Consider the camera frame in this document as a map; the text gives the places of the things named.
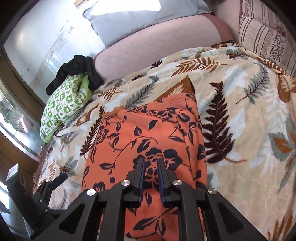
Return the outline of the striped beige floral pillow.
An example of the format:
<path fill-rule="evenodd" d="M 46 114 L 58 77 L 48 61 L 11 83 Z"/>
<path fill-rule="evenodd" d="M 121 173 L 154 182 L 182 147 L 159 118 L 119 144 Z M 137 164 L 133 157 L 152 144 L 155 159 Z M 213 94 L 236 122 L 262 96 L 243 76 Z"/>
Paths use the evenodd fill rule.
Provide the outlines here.
<path fill-rule="evenodd" d="M 295 77 L 295 40 L 280 18 L 261 1 L 241 1 L 239 44 Z"/>

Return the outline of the light grey pillow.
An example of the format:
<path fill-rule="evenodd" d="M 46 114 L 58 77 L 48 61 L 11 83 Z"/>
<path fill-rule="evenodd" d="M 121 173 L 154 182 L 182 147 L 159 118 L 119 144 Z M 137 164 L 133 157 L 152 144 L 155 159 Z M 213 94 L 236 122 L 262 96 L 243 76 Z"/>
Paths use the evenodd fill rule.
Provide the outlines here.
<path fill-rule="evenodd" d="M 97 1 L 83 17 L 108 48 L 149 26 L 210 12 L 205 1 Z"/>

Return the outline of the green white patterned pillow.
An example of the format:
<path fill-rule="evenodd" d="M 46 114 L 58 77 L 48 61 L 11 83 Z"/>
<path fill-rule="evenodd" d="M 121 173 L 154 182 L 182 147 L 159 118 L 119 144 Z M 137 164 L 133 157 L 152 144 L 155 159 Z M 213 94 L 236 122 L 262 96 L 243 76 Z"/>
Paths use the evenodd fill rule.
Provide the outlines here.
<path fill-rule="evenodd" d="M 47 101 L 41 118 L 41 140 L 49 142 L 56 130 L 82 109 L 91 97 L 88 75 L 67 76 Z"/>

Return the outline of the orange black floral garment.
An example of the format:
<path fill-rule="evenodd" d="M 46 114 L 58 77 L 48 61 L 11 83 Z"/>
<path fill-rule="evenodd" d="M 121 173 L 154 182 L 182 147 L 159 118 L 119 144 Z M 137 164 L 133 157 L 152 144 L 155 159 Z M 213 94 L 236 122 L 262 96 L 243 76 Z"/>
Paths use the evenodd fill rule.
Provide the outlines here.
<path fill-rule="evenodd" d="M 82 189 L 103 191 L 145 161 L 142 204 L 126 211 L 125 235 L 137 240 L 178 240 L 177 209 L 161 203 L 157 160 L 195 189 L 207 188 L 207 164 L 196 98 L 180 93 L 120 109 L 99 122 Z"/>

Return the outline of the black garment on pillow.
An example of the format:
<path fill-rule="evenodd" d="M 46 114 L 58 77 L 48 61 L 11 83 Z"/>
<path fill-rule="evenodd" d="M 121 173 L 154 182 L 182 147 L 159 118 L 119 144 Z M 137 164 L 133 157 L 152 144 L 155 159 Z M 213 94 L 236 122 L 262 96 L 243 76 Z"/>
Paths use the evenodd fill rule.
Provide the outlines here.
<path fill-rule="evenodd" d="M 89 89 L 96 90 L 104 84 L 103 78 L 96 71 L 94 59 L 89 56 L 75 55 L 68 63 L 64 63 L 58 70 L 55 79 L 47 86 L 46 94 L 53 92 L 65 81 L 68 75 L 87 74 L 89 79 Z"/>

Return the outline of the beige leaf print blanket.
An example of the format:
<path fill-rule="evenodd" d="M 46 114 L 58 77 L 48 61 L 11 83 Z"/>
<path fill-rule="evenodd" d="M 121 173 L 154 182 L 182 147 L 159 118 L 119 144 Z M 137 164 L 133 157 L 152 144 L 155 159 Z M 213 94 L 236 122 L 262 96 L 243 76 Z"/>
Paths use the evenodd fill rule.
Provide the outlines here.
<path fill-rule="evenodd" d="M 286 239 L 295 226 L 295 78 L 234 45 L 186 49 L 98 88 L 45 145 L 34 187 L 67 173 L 49 203 L 66 209 L 83 191 L 99 122 L 180 93 L 196 98 L 205 190 L 217 189 L 267 240 Z"/>

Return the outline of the pink quilted headboard cushion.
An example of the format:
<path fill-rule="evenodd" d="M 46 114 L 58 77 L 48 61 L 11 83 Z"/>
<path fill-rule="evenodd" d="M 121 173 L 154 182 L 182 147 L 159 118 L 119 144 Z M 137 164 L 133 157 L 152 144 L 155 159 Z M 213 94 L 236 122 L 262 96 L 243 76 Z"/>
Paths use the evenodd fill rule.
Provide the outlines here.
<path fill-rule="evenodd" d="M 96 71 L 109 82 L 140 71 L 175 52 L 238 40 L 239 18 L 195 15 L 142 29 L 120 40 L 94 59 Z"/>

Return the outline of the wooden door with glass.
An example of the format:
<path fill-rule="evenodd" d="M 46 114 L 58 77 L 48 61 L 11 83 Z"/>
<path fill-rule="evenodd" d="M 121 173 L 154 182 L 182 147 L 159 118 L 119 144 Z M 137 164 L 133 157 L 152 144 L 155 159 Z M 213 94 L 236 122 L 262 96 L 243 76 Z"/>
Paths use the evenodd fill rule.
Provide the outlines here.
<path fill-rule="evenodd" d="M 6 188 L 9 169 L 19 164 L 26 189 L 33 192 L 43 142 L 39 136 L 42 102 L 21 80 L 1 47 L 1 215 L 11 231 L 26 237 L 23 218 Z"/>

